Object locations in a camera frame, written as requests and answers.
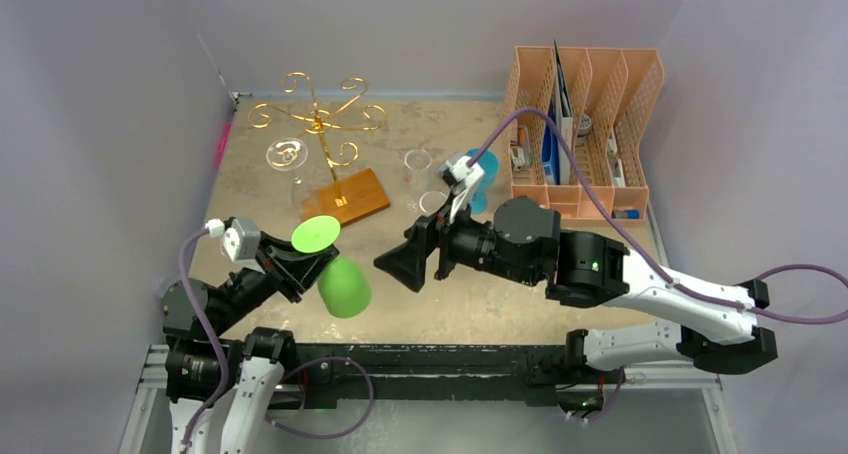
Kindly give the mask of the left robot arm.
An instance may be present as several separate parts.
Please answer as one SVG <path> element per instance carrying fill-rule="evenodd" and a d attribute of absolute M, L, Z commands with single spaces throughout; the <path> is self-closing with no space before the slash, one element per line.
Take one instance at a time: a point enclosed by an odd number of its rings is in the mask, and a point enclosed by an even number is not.
<path fill-rule="evenodd" d="M 165 361 L 174 453 L 246 453 L 264 421 L 277 383 L 297 373 L 291 332 L 256 328 L 242 341 L 222 334 L 280 293 L 301 301 L 338 257 L 334 245 L 302 253 L 285 240 L 253 229 L 237 233 L 231 222 L 209 222 L 188 244 L 208 236 L 240 265 L 219 286 L 188 276 L 179 255 L 180 279 L 163 297 Z"/>

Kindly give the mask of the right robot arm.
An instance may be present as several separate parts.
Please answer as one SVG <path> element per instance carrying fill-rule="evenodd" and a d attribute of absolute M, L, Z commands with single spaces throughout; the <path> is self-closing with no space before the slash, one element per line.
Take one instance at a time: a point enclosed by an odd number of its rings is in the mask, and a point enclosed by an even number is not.
<path fill-rule="evenodd" d="M 491 221 L 448 207 L 418 218 L 404 242 L 375 266 L 412 291 L 427 280 L 426 262 L 439 256 L 434 278 L 459 266 L 526 286 L 545 284 L 548 299 L 574 308 L 626 308 L 648 324 L 617 330 L 571 331 L 561 355 L 564 373 L 584 381 L 639 363 L 688 360 L 703 371 L 741 375 L 774 361 L 775 334 L 759 326 L 755 309 L 769 303 L 763 282 L 726 286 L 653 268 L 625 244 L 564 229 L 557 211 L 526 197 L 502 204 Z"/>

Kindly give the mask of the green plastic goblet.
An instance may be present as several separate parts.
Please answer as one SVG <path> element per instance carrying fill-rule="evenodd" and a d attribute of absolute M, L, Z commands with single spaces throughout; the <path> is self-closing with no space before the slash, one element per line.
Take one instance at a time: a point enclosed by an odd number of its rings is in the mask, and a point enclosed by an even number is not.
<path fill-rule="evenodd" d="M 319 215 L 301 222 L 294 229 L 291 242 L 300 253 L 317 254 L 333 247 L 341 230 L 335 217 Z M 372 300 L 372 289 L 361 267 L 341 255 L 322 270 L 317 288 L 328 313 L 339 319 L 362 314 Z"/>

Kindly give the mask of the clear flute wine glass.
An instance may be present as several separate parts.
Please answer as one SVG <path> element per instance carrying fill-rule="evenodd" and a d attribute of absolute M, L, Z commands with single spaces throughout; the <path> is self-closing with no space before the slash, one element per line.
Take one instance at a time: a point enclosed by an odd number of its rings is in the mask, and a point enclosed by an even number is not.
<path fill-rule="evenodd" d="M 294 137 L 276 140 L 269 145 L 265 157 L 273 170 L 289 176 L 289 200 L 297 218 L 307 220 L 320 215 L 317 191 L 307 164 L 309 150 L 306 143 Z"/>

